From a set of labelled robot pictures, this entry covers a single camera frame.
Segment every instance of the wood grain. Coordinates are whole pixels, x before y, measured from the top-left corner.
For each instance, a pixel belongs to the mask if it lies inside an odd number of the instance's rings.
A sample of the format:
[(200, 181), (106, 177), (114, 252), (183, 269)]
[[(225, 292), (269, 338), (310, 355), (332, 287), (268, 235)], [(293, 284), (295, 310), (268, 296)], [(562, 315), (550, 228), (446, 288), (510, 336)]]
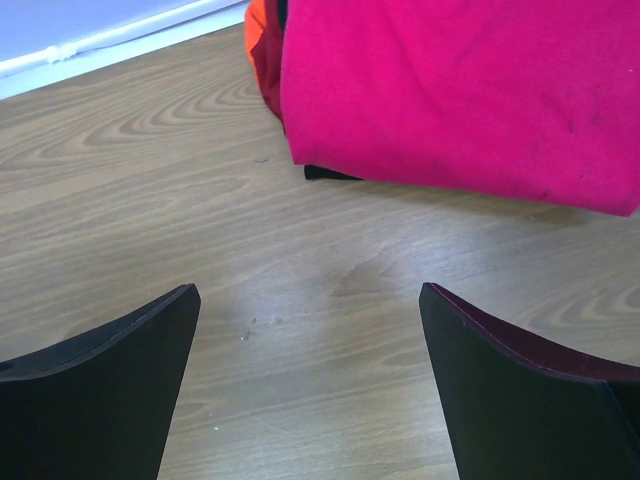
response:
[(0, 360), (203, 296), (161, 480), (457, 478), (435, 281), (640, 364), (640, 218), (306, 182), (233, 28), (0, 103)]

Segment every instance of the black curved edge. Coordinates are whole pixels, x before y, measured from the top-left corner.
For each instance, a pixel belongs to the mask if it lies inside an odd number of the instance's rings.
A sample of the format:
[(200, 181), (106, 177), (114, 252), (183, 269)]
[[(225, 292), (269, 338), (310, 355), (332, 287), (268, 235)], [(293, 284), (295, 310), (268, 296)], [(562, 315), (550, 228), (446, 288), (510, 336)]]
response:
[(0, 382), (28, 380), (38, 376), (52, 375), (85, 362), (109, 348), (120, 338), (140, 327), (156, 312), (197, 289), (194, 285), (182, 285), (137, 310), (88, 332), (68, 338), (42, 350), (0, 362)]
[(558, 345), (436, 284), (423, 286), (420, 312), (461, 480), (640, 478), (638, 368)]
[(0, 478), (156, 480), (199, 310), (184, 285), (4, 362)]

